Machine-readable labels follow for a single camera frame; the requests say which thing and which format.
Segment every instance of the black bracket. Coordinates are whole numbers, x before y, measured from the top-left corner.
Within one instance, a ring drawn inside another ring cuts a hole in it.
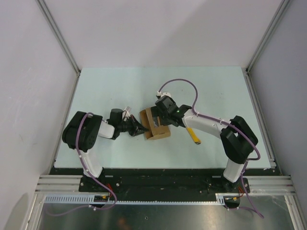
[[[227,192],[222,185],[221,177],[203,175],[104,175],[98,180],[109,184],[121,201],[161,201],[161,202],[201,202],[216,201],[216,193],[238,193],[238,187]],[[250,192],[248,180],[244,186]],[[83,176],[79,192],[107,192],[92,178]]]

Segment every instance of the cardboard box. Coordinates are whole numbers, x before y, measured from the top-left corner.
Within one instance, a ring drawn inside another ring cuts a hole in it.
[[[149,132],[144,133],[146,139],[158,140],[171,136],[168,126],[161,125],[159,116],[152,114],[152,108],[146,108],[140,111],[142,125],[149,129]]]

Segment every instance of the yellow handle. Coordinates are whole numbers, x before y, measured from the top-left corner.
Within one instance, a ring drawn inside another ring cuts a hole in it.
[[[201,144],[201,140],[199,140],[199,138],[196,136],[196,134],[194,133],[192,128],[186,127],[188,133],[190,134],[190,136],[192,137],[193,141],[195,144],[200,145]]]

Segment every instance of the purple cable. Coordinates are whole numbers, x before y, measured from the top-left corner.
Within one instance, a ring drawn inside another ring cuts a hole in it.
[[[244,139],[247,140],[248,143],[249,143],[249,144],[253,147],[253,149],[255,150],[255,152],[256,152],[256,154],[257,154],[257,158],[248,158],[248,159],[246,160],[246,163],[244,164],[244,167],[243,167],[243,170],[242,170],[241,176],[240,176],[240,180],[241,180],[241,183],[242,183],[242,187],[243,187],[243,189],[244,189],[244,192],[245,192],[245,194],[246,194],[246,197],[248,198],[250,204],[253,206],[254,209],[249,208],[249,207],[240,207],[239,209],[251,210],[251,211],[257,213],[257,214],[263,219],[264,216],[256,209],[254,203],[252,202],[252,200],[250,199],[250,197],[249,197],[249,195],[248,195],[248,192],[247,192],[247,190],[246,190],[246,188],[245,188],[245,186],[244,186],[244,182],[243,182],[243,173],[245,172],[245,169],[246,169],[246,167],[247,167],[247,165],[248,165],[248,161],[257,161],[257,160],[259,160],[259,159],[260,159],[260,152],[259,152],[259,150],[258,150],[257,147],[254,145],[254,143],[253,143],[253,142],[252,142],[252,141],[251,141],[251,140],[250,140],[240,129],[238,129],[238,128],[235,127],[234,125],[232,125],[232,124],[230,124],[230,123],[228,123],[228,122],[226,122],[226,121],[223,121],[223,120],[221,120],[221,119],[218,119],[218,118],[215,118],[215,117],[212,117],[212,116],[203,115],[203,114],[197,113],[197,112],[195,111],[195,104],[196,104],[197,99],[198,99],[198,90],[197,90],[196,86],[195,86],[191,81],[189,81],[189,80],[187,80],[187,79],[182,79],[182,78],[177,78],[177,79],[169,80],[169,81],[167,81],[166,83],[164,83],[164,84],[161,86],[161,88],[159,89],[159,92],[161,92],[161,90],[162,90],[168,83],[173,82],[173,81],[185,81],[185,82],[187,82],[187,83],[189,83],[189,84],[191,84],[191,85],[193,86],[193,88],[194,88],[194,90],[195,90],[195,93],[196,93],[196,96],[195,96],[195,100],[194,100],[193,105],[192,105],[192,112],[193,112],[196,116],[204,117],[204,118],[210,119],[210,120],[212,120],[212,121],[219,122],[219,123],[222,123],[222,124],[224,124],[224,125],[230,126],[230,127],[233,128],[235,131],[237,131],[242,137],[244,137]]]
[[[76,137],[76,149],[77,149],[77,152],[78,152],[78,155],[80,157],[80,161],[81,161],[81,164],[83,166],[83,168],[85,170],[88,170],[88,168],[86,167],[85,163],[84,163],[84,160],[82,159],[82,155],[81,155],[81,152],[80,152],[80,149],[79,149],[79,138],[80,138],[80,133],[81,133],[81,129],[82,129],[82,126],[86,120],[86,118],[89,116],[89,115],[94,115],[93,113],[87,113],[84,115],[84,117],[82,118],[81,120],[81,123],[79,125],[79,128],[78,128],[78,131],[77,131],[77,137]],[[99,184],[100,186],[102,186],[103,188],[105,188],[106,190],[108,190],[114,197],[114,203],[111,205],[111,206],[108,206],[108,207],[95,207],[95,206],[91,206],[91,205],[82,205],[82,206],[78,206],[78,207],[75,207],[67,212],[64,212],[64,213],[59,213],[59,214],[52,214],[50,212],[48,212],[48,210],[45,208],[45,212],[50,215],[50,216],[53,216],[53,217],[60,217],[60,216],[64,216],[66,214],[69,214],[75,210],[78,210],[80,208],[83,208],[83,207],[91,207],[93,208],[94,210],[107,210],[107,209],[110,209],[112,208],[116,202],[117,202],[117,197],[115,195],[115,193],[110,189],[108,188],[107,186],[105,186],[103,183],[101,183],[99,180],[97,180],[89,171],[87,171],[87,173],[90,175],[90,177],[97,183]]]
[[[257,153],[257,158],[249,158],[247,159],[247,161],[257,161],[260,159],[260,152],[259,150],[257,149],[257,147],[254,145],[254,143],[240,130],[238,129],[237,127],[235,127],[234,125],[226,122],[226,121],[223,121],[221,119],[218,119],[218,118],[215,118],[215,117],[212,117],[212,116],[207,116],[207,115],[203,115],[203,114],[200,114],[200,113],[197,113],[195,111],[195,104],[197,102],[197,99],[198,99],[198,90],[196,88],[196,86],[189,80],[187,79],[182,79],[182,78],[177,78],[177,79],[172,79],[172,80],[169,80],[167,81],[166,83],[164,83],[161,88],[159,89],[159,92],[161,92],[161,90],[170,82],[173,82],[173,81],[185,81],[189,84],[191,84],[193,86],[193,88],[195,89],[195,93],[196,93],[196,96],[195,96],[195,100],[192,104],[192,112],[197,115],[197,116],[200,116],[200,117],[204,117],[204,118],[207,118],[207,119],[210,119],[212,121],[216,121],[216,122],[219,122],[219,123],[222,123],[224,125],[227,125],[227,126],[230,126],[231,128],[233,128],[235,131],[237,131],[242,137],[244,137],[245,140],[248,141],[248,143],[253,147],[253,149],[255,150],[255,152]]]
[[[78,210],[78,209],[80,209],[80,208],[84,208],[84,207],[89,207],[89,206],[88,206],[88,205],[78,206],[78,207],[75,207],[75,208],[73,208],[73,209],[71,209],[71,210],[69,210],[69,211],[67,211],[67,212],[63,212],[63,213],[59,213],[59,214],[50,213],[50,212],[48,211],[47,208],[44,208],[44,211],[45,211],[46,214],[49,215],[49,216],[52,216],[52,217],[61,217],[61,216],[64,216],[64,215],[66,215],[66,214],[69,214],[69,213],[71,213],[71,212],[73,212],[73,211],[76,211],[76,210]]]

